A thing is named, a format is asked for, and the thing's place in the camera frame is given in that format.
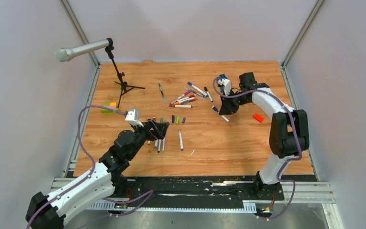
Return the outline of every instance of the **red eraser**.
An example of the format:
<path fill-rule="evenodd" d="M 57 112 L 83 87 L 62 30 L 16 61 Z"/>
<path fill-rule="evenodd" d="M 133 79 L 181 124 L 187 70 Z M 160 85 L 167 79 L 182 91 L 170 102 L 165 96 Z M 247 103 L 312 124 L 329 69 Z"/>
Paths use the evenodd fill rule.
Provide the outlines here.
<path fill-rule="evenodd" d="M 263 117 L 261 117 L 260 115 L 258 115 L 258 114 L 254 114 L 253 115 L 253 118 L 254 119 L 256 119 L 257 121 L 259 121 L 259 122 L 262 122 L 263 120 L 264 120 L 264 118 Z"/>

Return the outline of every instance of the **purple marker cap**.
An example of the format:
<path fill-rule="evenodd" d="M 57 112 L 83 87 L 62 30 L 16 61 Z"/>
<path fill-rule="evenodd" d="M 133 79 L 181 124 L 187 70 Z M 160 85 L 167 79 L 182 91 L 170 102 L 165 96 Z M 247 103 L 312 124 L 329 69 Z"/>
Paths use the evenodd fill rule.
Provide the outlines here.
<path fill-rule="evenodd" d="M 216 112 L 219 112 L 219 111 L 218 111 L 218 108 L 216 108 L 215 106 L 212 106 L 211 108 L 212 108 L 213 110 L 215 110 Z"/>

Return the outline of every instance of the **wooden table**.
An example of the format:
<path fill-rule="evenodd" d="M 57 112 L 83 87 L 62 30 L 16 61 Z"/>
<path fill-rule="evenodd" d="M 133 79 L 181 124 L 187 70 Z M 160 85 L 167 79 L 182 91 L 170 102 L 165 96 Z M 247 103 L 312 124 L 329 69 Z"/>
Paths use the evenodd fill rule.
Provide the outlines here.
<path fill-rule="evenodd" d="M 123 96 L 120 110 L 138 108 L 140 120 L 155 116 L 170 122 L 171 116 L 186 117 L 185 124 L 171 124 L 168 129 L 165 151 L 157 153 L 154 144 L 145 144 L 130 162 L 125 176 L 184 176 L 184 175 L 254 175 L 260 170 L 270 154 L 270 119 L 254 104 L 241 106 L 234 115 L 224 121 L 212 105 L 221 107 L 221 100 L 213 90 L 212 82 L 224 73 L 238 87 L 238 76 L 254 72 L 259 83 L 267 83 L 274 94 L 291 104 L 277 62 L 140 62 L 117 64 L 125 72 L 129 85 L 146 89 L 133 89 Z M 111 63 L 102 65 L 92 104 L 104 105 L 117 102 L 120 86 Z M 168 102 L 183 94 L 190 81 L 198 87 L 206 86 L 214 102 L 207 99 L 192 102 L 192 109 L 171 108 L 163 102 L 158 83 L 161 83 Z M 265 118 L 262 123 L 253 119 L 257 113 Z M 98 160 L 113 144 L 118 133 L 131 130 L 119 114 L 103 114 L 99 109 L 90 110 L 83 136 L 83 144 Z M 183 134 L 184 151 L 179 146 L 179 130 Z M 292 162 L 285 173 L 312 174 L 312 166 L 304 152 L 301 161 Z M 81 175 L 91 167 L 91 161 L 81 151 L 74 175 Z"/>

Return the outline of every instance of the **black and white robotic arm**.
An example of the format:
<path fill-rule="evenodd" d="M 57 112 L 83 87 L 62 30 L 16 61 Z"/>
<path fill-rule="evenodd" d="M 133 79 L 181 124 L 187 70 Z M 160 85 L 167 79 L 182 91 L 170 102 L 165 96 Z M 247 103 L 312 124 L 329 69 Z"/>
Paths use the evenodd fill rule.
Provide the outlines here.
<path fill-rule="evenodd" d="M 157 123 L 152 119 L 139 121 L 140 112 L 130 109 L 125 114 L 134 132 L 123 130 L 109 150 L 84 174 L 66 186 L 47 195 L 41 192 L 31 198 L 26 221 L 36 211 L 48 204 L 31 223 L 33 229 L 62 229 L 80 212 L 96 201 L 126 189 L 126 178 L 122 172 L 130 165 L 135 155 L 147 140 L 163 139 L 169 123 Z"/>
<path fill-rule="evenodd" d="M 295 110 L 282 102 L 267 84 L 258 83 L 253 73 L 244 73 L 239 76 L 239 80 L 240 90 L 234 92 L 230 80 L 225 75 L 221 75 L 218 79 L 218 86 L 223 93 L 219 115 L 232 115 L 238 111 L 239 106 L 254 103 L 271 118 L 269 137 L 271 153 L 265 166 L 257 172 L 255 179 L 256 193 L 266 196 L 277 188 L 289 162 L 299 156 L 294 132 L 288 131 L 288 126 L 291 125 L 289 113 L 294 121 L 293 128 L 296 129 L 301 151 L 308 149 L 307 114 L 304 110 Z"/>

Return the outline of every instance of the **silver microphone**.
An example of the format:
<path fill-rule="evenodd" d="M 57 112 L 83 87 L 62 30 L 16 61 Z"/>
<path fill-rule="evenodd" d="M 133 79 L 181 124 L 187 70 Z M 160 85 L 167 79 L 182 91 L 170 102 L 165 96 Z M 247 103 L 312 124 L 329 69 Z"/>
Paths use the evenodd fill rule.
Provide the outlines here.
<path fill-rule="evenodd" d="M 60 62 L 70 61 L 73 58 L 83 55 L 85 53 L 105 48 L 110 45 L 110 42 L 112 43 L 112 40 L 111 38 L 108 38 L 73 48 L 62 48 L 55 52 L 55 56 Z"/>

